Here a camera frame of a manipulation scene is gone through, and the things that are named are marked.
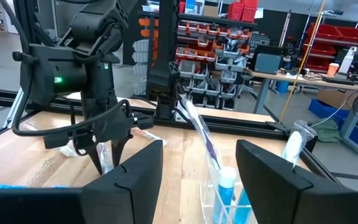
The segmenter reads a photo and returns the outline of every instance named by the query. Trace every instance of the workbench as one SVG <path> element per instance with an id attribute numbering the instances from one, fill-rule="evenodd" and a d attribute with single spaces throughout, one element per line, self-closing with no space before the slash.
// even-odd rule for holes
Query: workbench
<path id="1" fill-rule="evenodd" d="M 260 73 L 260 72 L 253 72 L 251 70 L 247 70 L 247 73 L 252 75 L 253 77 L 260 77 L 264 78 L 262 82 L 262 86 L 260 87 L 259 94 L 257 97 L 256 105 L 254 108 L 255 114 L 261 114 L 264 109 L 264 104 L 266 101 L 267 93 L 269 91 L 269 83 L 271 80 L 275 81 L 285 81 L 285 82 L 294 82 L 296 76 L 288 76 L 285 74 L 281 74 L 278 72 L 276 75 Z M 358 91 L 358 85 L 343 85 L 338 83 L 328 83 L 322 80 L 306 80 L 302 77 L 298 78 L 297 84 L 305 84 L 305 85 L 313 85 L 313 86 L 325 86 L 331 88 L 338 88 L 342 90 L 355 90 Z M 358 114 L 354 114 L 353 111 L 349 113 L 349 116 L 346 118 L 344 125 L 342 126 L 340 132 L 343 139 L 343 143 L 349 146 L 355 153 L 358 154 L 358 144 L 356 144 L 353 140 L 349 138 L 351 135 L 354 127 L 356 126 L 358 121 Z"/>
<path id="2" fill-rule="evenodd" d="M 139 100 L 130 100 L 132 106 L 152 107 Z M 232 117 L 251 121 L 273 121 L 259 114 L 198 108 L 201 114 Z M 67 114 L 39 112 L 21 123 L 37 129 L 57 128 L 70 125 Z M 168 141 L 163 150 L 163 177 L 158 197 L 154 223 L 203 223 L 200 204 L 200 183 L 205 177 L 205 148 L 203 140 L 194 130 L 154 126 L 151 133 Z M 274 154 L 280 154 L 285 142 L 279 140 L 250 138 L 229 134 L 212 133 L 220 159 L 236 166 L 235 148 L 238 139 L 246 139 Z M 134 136 L 125 146 L 123 162 L 151 140 Z M 307 169 L 301 160 L 298 165 Z M 60 151 L 46 150 L 42 138 L 19 137 L 11 130 L 0 135 L 0 183 L 29 187 L 67 185 L 83 186 L 99 174 L 88 156 L 65 157 Z"/>

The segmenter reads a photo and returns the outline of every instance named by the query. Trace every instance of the concrete floor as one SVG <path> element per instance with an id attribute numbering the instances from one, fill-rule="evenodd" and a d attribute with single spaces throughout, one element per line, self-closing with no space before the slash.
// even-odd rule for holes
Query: concrete floor
<path id="1" fill-rule="evenodd" d="M 0 32 L 0 89 L 17 91 L 19 89 L 20 64 L 13 61 L 12 51 L 21 50 L 19 37 L 17 35 Z M 122 58 L 122 52 L 117 52 L 117 56 Z M 129 67 L 116 66 L 113 70 L 116 93 L 118 96 L 131 96 L 134 92 L 132 86 L 139 77 L 135 76 Z M 316 90 L 306 90 L 293 96 L 288 107 L 284 124 L 291 124 L 302 119 L 305 121 L 314 121 L 318 119 L 314 114 L 308 111 L 311 98 L 316 98 Z M 280 116 L 288 93 L 276 95 L 269 92 L 266 106 L 276 115 Z M 249 94 L 244 93 L 238 100 L 237 110 L 241 112 L 252 113 L 255 106 L 255 100 Z M 0 128 L 9 112 L 9 108 L 0 109 Z M 344 174 L 358 175 L 358 155 L 342 144 L 317 143 L 313 154 L 331 171 Z M 358 180 L 338 178 L 346 187 L 358 190 Z"/>

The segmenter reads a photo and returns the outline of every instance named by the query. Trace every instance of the yellow cord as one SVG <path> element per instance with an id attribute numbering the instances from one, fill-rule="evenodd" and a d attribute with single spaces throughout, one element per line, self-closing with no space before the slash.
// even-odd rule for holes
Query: yellow cord
<path id="1" fill-rule="evenodd" d="M 318 17 L 317 17 L 317 20 L 316 20 L 316 24 L 314 25 L 313 33 L 312 33 L 311 38 L 310 38 L 310 40 L 309 40 L 309 44 L 308 44 L 308 48 L 307 48 L 307 50 L 306 50 L 306 52 L 305 52 L 305 56 L 303 56 L 303 59 L 302 59 L 300 68 L 303 68 L 303 66 L 304 66 L 304 64 L 305 64 L 305 62 L 306 62 L 306 58 L 307 58 L 307 56 L 308 56 L 308 54 L 309 54 L 309 51 L 310 51 L 311 43 L 312 43 L 312 41 L 313 41 L 313 38 L 312 38 L 312 37 L 314 36 L 314 34 L 315 34 L 316 31 L 317 31 L 317 25 L 320 23 L 320 20 L 321 20 L 321 18 L 322 18 L 323 9 L 324 9 L 324 5 L 325 5 L 325 4 L 326 4 L 326 1 L 325 1 L 325 0 L 322 0 L 321 6 L 320 6 L 320 9 L 319 9 L 319 12 L 318 12 Z M 299 76 L 300 76 L 300 73 L 301 73 L 301 69 L 299 69 L 298 74 L 296 74 L 295 81 L 294 81 L 293 84 L 292 84 L 292 90 L 291 90 L 291 92 L 290 92 L 290 96 L 288 96 L 287 102 L 285 103 L 285 106 L 284 106 L 284 109 L 283 109 L 283 111 L 282 111 L 282 113 L 281 113 L 279 122 L 282 122 L 282 121 L 283 121 L 283 117 L 284 117 L 285 112 L 286 112 L 286 110 L 287 110 L 288 104 L 289 104 L 290 101 L 291 101 L 291 97 L 292 97 L 292 94 L 293 94 L 293 92 L 294 92 L 294 90 L 295 90 L 296 83 L 298 82 L 298 78 L 299 78 Z"/>

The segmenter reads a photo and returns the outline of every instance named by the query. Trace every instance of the white bottle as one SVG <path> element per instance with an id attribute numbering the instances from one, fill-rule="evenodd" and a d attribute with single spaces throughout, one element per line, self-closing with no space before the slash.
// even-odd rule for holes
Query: white bottle
<path id="1" fill-rule="evenodd" d="M 347 71 L 349 71 L 349 68 L 351 67 L 351 64 L 353 62 L 354 53 L 356 51 L 357 51 L 356 47 L 351 47 L 349 49 L 349 51 L 347 52 L 346 56 L 343 58 L 343 62 L 341 64 L 341 67 L 339 68 L 338 72 L 347 73 Z"/>

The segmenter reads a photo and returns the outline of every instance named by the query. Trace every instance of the red storage bin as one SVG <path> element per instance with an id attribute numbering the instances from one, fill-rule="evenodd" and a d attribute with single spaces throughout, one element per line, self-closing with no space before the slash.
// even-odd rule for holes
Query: red storage bin
<path id="1" fill-rule="evenodd" d="M 241 21 L 254 22 L 257 9 L 245 7 L 242 11 Z"/>
<path id="2" fill-rule="evenodd" d="M 308 46 L 302 46 L 303 52 L 306 52 L 307 48 Z M 336 51 L 332 44 L 314 43 L 311 47 L 310 53 L 333 56 L 336 54 Z"/>
<path id="3" fill-rule="evenodd" d="M 321 59 L 321 58 L 309 58 L 308 63 L 305 68 L 310 68 L 314 70 L 328 71 L 329 64 L 331 63 L 330 59 Z"/>
<path id="4" fill-rule="evenodd" d="M 247 8 L 258 8 L 258 0 L 240 0 L 244 7 Z"/>
<path id="5" fill-rule="evenodd" d="M 185 13 L 185 6 L 186 6 L 186 2 L 180 2 L 180 4 L 179 4 L 179 12 L 180 13 Z"/>
<path id="6" fill-rule="evenodd" d="M 311 23 L 308 29 L 308 35 L 311 37 L 313 33 L 314 26 L 316 24 L 314 22 Z M 321 24 L 318 27 L 316 38 L 330 39 L 330 40 L 339 40 L 342 37 L 342 34 L 336 27 L 326 24 Z"/>
<path id="7" fill-rule="evenodd" d="M 342 37 L 339 40 L 358 43 L 357 28 L 336 27 L 336 29 L 342 34 Z"/>
<path id="8" fill-rule="evenodd" d="M 227 18 L 235 21 L 241 21 L 243 6 L 240 2 L 234 2 L 229 6 Z"/>

